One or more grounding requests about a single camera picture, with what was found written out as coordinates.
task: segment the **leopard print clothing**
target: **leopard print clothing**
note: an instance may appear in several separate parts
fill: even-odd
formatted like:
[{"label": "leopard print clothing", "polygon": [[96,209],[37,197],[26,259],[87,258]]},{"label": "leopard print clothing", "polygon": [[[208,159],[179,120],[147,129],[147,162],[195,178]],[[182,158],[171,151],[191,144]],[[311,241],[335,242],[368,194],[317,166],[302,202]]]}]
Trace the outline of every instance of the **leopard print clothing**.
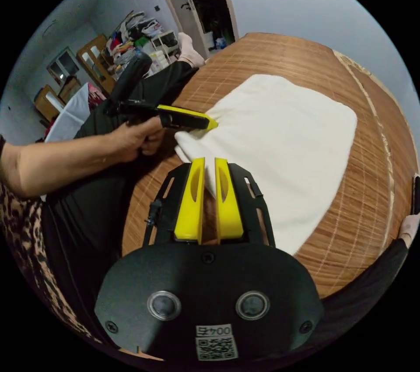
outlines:
[{"label": "leopard print clothing", "polygon": [[60,320],[77,333],[101,343],[77,320],[50,269],[42,235],[42,207],[41,199],[22,200],[0,183],[0,225],[19,270]]}]

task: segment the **screw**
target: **screw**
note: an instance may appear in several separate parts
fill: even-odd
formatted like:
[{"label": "screw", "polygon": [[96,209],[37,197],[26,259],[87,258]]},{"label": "screw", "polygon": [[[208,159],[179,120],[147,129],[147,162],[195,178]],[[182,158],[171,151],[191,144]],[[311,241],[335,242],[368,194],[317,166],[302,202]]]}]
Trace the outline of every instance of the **screw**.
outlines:
[{"label": "screw", "polygon": [[105,323],[105,327],[112,334],[116,334],[118,332],[118,327],[112,321],[107,321]]},{"label": "screw", "polygon": [[216,257],[211,252],[206,252],[201,256],[201,260],[204,264],[211,264],[215,259]]},{"label": "screw", "polygon": [[307,334],[307,333],[309,333],[312,330],[312,327],[313,327],[313,325],[312,325],[311,321],[305,321],[301,325],[301,327],[299,328],[299,333],[301,333],[301,334]]}]

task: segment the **white sock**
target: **white sock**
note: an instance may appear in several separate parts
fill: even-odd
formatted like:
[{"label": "white sock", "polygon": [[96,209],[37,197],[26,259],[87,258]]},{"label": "white sock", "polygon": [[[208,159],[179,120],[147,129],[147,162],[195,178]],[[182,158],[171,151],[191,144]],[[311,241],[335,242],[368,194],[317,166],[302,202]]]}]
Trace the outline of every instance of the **white sock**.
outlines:
[{"label": "white sock", "polygon": [[409,237],[409,245],[413,242],[414,237],[417,234],[417,231],[420,227],[420,213],[419,214],[411,214],[407,216],[401,224],[399,228],[399,238],[404,238],[404,236]]},{"label": "white sock", "polygon": [[187,34],[180,32],[178,35],[179,47],[181,49],[181,55],[178,61],[185,61],[190,64],[191,67],[204,66],[204,58],[194,49],[193,40]]}]

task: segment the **clothes pile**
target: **clothes pile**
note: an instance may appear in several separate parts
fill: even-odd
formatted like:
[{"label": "clothes pile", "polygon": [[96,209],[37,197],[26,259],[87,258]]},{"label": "clothes pile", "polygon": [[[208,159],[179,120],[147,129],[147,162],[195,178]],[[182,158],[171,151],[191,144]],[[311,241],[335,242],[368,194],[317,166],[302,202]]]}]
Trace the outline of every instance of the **clothes pile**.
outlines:
[{"label": "clothes pile", "polygon": [[146,43],[161,33],[162,25],[155,18],[146,18],[144,12],[130,13],[106,43],[114,61],[110,70],[124,69]]}]

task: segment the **bed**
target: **bed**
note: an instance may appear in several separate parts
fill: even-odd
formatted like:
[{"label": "bed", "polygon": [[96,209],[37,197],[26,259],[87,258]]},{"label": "bed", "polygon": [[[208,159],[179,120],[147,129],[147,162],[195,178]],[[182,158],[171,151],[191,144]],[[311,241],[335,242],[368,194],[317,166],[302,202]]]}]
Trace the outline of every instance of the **bed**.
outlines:
[{"label": "bed", "polygon": [[[301,38],[251,33],[213,56],[175,105],[205,112],[253,74],[283,76],[349,106],[358,125],[346,172],[324,218],[295,254],[321,298],[368,268],[397,237],[410,214],[419,162],[407,121],[392,94],[346,56]],[[123,255],[139,248],[149,205],[167,173],[181,164],[172,133],[162,162],[137,184],[126,220]],[[205,199],[203,236],[214,238],[215,206]]]}]

